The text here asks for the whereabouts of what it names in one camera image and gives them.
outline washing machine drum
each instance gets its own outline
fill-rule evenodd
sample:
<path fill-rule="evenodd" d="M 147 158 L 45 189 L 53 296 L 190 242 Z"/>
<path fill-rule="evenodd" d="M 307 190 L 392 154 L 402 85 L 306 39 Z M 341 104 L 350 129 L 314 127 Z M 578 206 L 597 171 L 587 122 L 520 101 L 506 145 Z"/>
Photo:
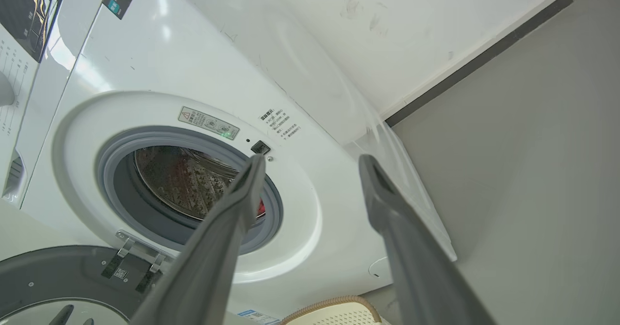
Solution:
<path fill-rule="evenodd" d="M 172 127 L 133 129 L 104 147 L 100 188 L 134 230 L 182 250 L 247 160 L 231 145 L 202 133 Z M 256 223 L 240 253 L 268 243 L 281 218 L 279 193 L 266 177 Z"/>
<path fill-rule="evenodd" d="M 161 273 L 131 254 L 110 272 L 116 254 L 60 246 L 0 262 L 0 324 L 126 325 Z"/>

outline gray rubber gasket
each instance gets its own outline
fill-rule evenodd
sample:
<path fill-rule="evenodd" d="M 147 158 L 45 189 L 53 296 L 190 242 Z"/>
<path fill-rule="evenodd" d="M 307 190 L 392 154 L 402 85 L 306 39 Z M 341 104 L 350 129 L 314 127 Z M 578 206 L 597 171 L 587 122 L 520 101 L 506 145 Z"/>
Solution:
<path fill-rule="evenodd" d="M 124 166 L 122 162 L 127 155 L 137 149 L 151 146 L 177 146 L 195 149 L 226 162 L 236 170 L 241 170 L 248 157 L 241 151 L 209 135 L 172 126 L 146 126 L 124 131 L 108 141 L 102 148 L 96 165 L 99 188 L 114 212 L 131 228 L 151 239 L 151 241 L 181 251 L 184 243 L 193 232 L 192 224 L 195 227 L 200 222 L 194 221 L 192 223 L 193 220 L 181 216 L 173 219 L 170 215 L 163 214 L 161 208 L 155 208 L 152 200 L 146 200 L 140 196 L 137 190 L 130 185 L 130 179 L 123 181 L 124 175 L 120 172 L 124 170 L 118 169 L 119 165 Z M 261 199 L 265 204 L 266 215 L 250 228 L 241 244 L 239 254 L 246 254 L 261 248 L 272 239 L 279 229 L 283 214 L 282 201 L 276 186 L 268 176 L 265 178 Z M 152 212 L 146 215 L 148 208 L 151 208 Z"/>

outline floor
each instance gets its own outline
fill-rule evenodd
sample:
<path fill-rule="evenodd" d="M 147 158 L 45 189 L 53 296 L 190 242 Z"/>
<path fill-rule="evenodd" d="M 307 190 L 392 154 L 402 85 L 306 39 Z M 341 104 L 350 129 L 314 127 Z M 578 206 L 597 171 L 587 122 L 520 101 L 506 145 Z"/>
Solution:
<path fill-rule="evenodd" d="M 620 0 L 575 0 L 394 127 L 500 325 L 620 323 L 618 38 Z"/>

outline laundry basket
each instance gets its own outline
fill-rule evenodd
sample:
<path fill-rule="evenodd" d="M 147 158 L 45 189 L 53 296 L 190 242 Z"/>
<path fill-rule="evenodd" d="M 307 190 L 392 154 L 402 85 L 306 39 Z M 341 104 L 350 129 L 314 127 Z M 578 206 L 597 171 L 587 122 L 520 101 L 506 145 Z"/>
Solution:
<path fill-rule="evenodd" d="M 327 299 L 284 318 L 279 325 L 389 325 L 359 296 Z"/>

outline front-loading washing machine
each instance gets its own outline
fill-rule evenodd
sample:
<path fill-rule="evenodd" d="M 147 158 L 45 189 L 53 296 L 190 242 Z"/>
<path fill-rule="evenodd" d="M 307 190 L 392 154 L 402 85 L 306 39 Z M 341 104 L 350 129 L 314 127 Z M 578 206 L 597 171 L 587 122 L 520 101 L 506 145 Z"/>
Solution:
<path fill-rule="evenodd" d="M 80 244 L 117 248 L 111 277 L 133 245 L 165 272 L 254 154 L 266 178 L 230 312 L 275 322 L 391 283 L 363 153 L 456 258 L 401 142 L 279 0 L 62 0 L 55 18 L 3 195 Z"/>

